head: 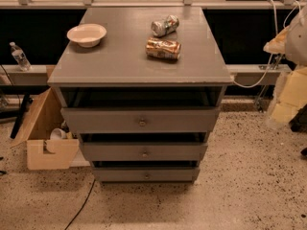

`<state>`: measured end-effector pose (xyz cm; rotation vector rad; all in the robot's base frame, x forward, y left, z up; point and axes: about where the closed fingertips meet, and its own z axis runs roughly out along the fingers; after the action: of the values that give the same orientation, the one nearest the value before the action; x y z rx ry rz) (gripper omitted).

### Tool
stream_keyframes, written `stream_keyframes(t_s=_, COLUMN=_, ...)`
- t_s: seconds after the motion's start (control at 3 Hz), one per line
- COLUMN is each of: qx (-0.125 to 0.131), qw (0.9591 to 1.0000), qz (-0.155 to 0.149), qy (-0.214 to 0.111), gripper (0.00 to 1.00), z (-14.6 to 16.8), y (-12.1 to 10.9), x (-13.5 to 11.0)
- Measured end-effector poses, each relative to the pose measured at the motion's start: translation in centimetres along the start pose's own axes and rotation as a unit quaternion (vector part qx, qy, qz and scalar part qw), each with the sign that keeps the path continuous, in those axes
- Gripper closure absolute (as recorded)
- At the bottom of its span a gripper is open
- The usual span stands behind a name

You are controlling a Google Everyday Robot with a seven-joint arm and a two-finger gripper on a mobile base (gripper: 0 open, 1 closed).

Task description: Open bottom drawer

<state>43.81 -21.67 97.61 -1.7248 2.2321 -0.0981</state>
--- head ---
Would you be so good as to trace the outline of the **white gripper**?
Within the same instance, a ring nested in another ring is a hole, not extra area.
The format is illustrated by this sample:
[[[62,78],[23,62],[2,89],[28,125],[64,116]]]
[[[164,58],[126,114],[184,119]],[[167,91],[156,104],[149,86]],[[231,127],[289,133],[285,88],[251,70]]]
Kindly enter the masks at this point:
[[[265,44],[270,54],[284,54],[289,27]],[[291,73],[281,73],[273,90],[273,100],[267,112],[267,125],[281,128],[287,125],[307,104],[307,67],[298,65]]]

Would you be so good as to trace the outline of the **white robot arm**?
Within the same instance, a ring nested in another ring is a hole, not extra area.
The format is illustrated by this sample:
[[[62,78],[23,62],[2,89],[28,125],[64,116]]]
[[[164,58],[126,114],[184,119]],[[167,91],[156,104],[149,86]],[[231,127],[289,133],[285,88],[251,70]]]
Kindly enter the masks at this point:
[[[268,109],[266,123],[278,129],[287,125],[307,104],[307,5],[263,50],[284,55],[295,64],[294,71],[278,77]]]

